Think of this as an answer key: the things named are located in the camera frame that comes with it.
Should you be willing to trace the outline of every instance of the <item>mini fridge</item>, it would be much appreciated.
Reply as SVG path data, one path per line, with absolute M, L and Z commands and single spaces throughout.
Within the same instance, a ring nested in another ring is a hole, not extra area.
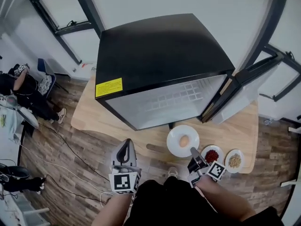
M 233 77 L 232 62 L 193 14 L 144 19 L 102 32 L 95 98 L 134 130 L 193 117 L 220 123 L 252 101 L 281 60 Z

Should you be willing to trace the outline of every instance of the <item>white bowl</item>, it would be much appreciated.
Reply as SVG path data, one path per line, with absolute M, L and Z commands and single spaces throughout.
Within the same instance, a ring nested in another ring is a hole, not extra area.
M 189 143 L 185 147 L 180 146 L 180 139 L 182 136 L 189 137 Z M 198 149 L 199 136 L 196 130 L 191 126 L 180 125 L 173 128 L 167 136 L 167 147 L 169 151 L 177 157 L 188 157 L 191 155 L 190 149 L 192 147 Z
M 240 159 L 241 159 L 241 163 L 240 163 L 240 166 L 238 168 L 232 168 L 232 167 L 229 166 L 230 157 L 234 156 L 235 154 L 238 154 L 240 156 Z M 228 155 L 226 157 L 226 160 L 225 160 L 225 166 L 226 166 L 226 169 L 227 169 L 228 172 L 230 172 L 230 173 L 240 172 L 242 170 L 242 168 L 244 167 L 244 164 L 245 164 L 245 156 L 240 150 L 234 149 L 234 150 L 232 150 L 228 153 Z
M 206 146 L 203 149 L 201 156 L 205 159 L 207 152 L 209 152 L 210 150 L 215 150 L 218 154 L 217 162 L 224 164 L 224 152 L 222 151 L 222 149 L 219 146 L 216 146 L 216 145 Z

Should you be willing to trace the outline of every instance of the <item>white cable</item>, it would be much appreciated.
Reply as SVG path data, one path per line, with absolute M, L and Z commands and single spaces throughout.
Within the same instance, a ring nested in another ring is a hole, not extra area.
M 100 194 L 100 205 L 103 207 L 103 203 L 102 203 L 102 195 L 103 194 L 109 194 L 109 195 L 112 195 L 112 196 L 114 196 L 114 193 L 113 192 L 103 192 L 103 193 L 101 193 Z
M 102 195 L 103 194 L 109 194 L 109 195 L 114 195 L 113 193 L 111 193 L 111 192 L 102 192 L 101 194 L 100 194 L 100 205 L 103 207 L 103 203 L 102 203 Z
M 38 158 L 40 158 L 39 156 L 37 156 L 34 152 L 32 152 L 31 150 L 29 150 L 29 149 L 27 149 L 25 146 L 23 146 L 23 145 L 20 145 L 21 147 L 24 147 L 26 150 L 28 150 L 28 151 L 30 151 L 32 154 L 34 154 L 36 157 L 38 157 Z M 55 163 L 51 163 L 51 162 L 48 162 L 48 161 L 46 161 L 46 160 L 44 160 L 44 159 L 42 159 L 42 158 L 40 158 L 42 161 L 44 161 L 44 162 L 46 162 L 46 163 L 49 163 L 49 164 L 52 164 L 52 165 L 55 165 L 55 166 L 58 166 L 58 167 L 61 167 L 61 168 L 64 168 L 64 169 L 66 169 L 67 171 L 69 171 L 69 172 L 71 172 L 68 168 L 66 168 L 66 167 L 63 167 L 63 166 L 61 166 L 61 165 L 58 165 L 58 164 L 55 164 Z M 90 184 L 93 188 L 95 188 L 97 191 L 99 191 L 99 192 L 101 192 L 101 193 L 105 193 L 104 191 L 101 191 L 101 190 L 99 190 L 98 188 L 96 188 L 95 186 L 93 186 L 91 183 L 89 183 L 88 181 L 86 181 L 86 180 L 84 180 L 84 179 L 81 179 L 79 176 L 77 176 L 76 174 L 74 174 L 73 172 L 71 172 L 74 176 L 76 176 L 77 178 L 79 178 L 80 180 L 82 180 L 82 181 L 84 181 L 84 182 L 86 182 L 86 183 L 88 183 L 88 184 Z

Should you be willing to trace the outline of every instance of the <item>wooden floor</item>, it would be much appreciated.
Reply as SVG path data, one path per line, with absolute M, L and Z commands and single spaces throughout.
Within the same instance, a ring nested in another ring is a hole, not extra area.
M 84 133 L 72 128 L 70 121 L 86 83 L 70 80 L 67 77 L 59 78 L 58 81 L 68 89 L 69 94 L 61 89 L 54 89 L 51 96 L 60 107 L 67 108 L 67 116 L 61 125 L 43 123 L 63 135 L 69 146 L 86 163 L 101 175 L 108 177 L 110 153 L 119 141 L 104 134 Z M 287 132 L 289 125 L 287 122 L 277 121 L 270 126 L 265 126 L 263 119 L 260 119 L 254 170 L 251 174 L 227 174 L 221 181 L 227 189 L 246 198 L 257 212 L 268 206 L 274 206 L 281 214 L 290 193 L 290 186 L 279 187 L 281 182 L 293 179 L 297 167 L 299 139 L 296 134 Z M 89 169 L 71 152 L 63 140 L 49 129 L 41 126 L 39 130 L 35 130 L 32 138 L 26 135 L 24 146 L 46 161 L 67 167 L 99 190 L 110 191 L 108 181 Z M 138 166 L 143 170 L 142 182 L 148 179 L 155 179 L 160 183 L 165 181 L 171 164 L 141 155 L 137 155 L 137 160 Z M 85 197 L 99 199 L 100 192 L 91 185 L 81 181 L 64 168 L 45 163 L 25 149 L 21 153 L 21 165 L 27 167 L 34 177 L 49 174 L 61 187 Z M 188 173 L 186 166 L 177 165 L 177 167 L 180 176 L 185 178 Z M 83 199 L 63 191 L 50 177 L 47 178 L 42 195 L 26 192 L 26 197 L 37 209 L 50 208 L 50 212 L 44 217 L 52 225 L 90 225 L 101 209 L 97 201 Z

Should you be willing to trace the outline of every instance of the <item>table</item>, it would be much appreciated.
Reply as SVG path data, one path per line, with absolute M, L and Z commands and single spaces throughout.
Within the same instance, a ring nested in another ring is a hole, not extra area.
M 134 131 L 95 100 L 95 76 L 87 83 L 73 114 L 71 125 L 78 130 L 101 132 L 120 141 L 131 138 L 137 153 L 161 161 L 186 163 L 191 157 L 178 158 L 167 149 L 168 125 Z M 202 124 L 197 118 L 176 122 L 177 125 L 192 126 L 199 134 L 201 151 L 205 146 L 218 145 L 225 157 L 232 149 L 245 155 L 241 173 L 253 170 L 258 139 L 258 106 L 253 102 L 220 125 L 211 121 Z

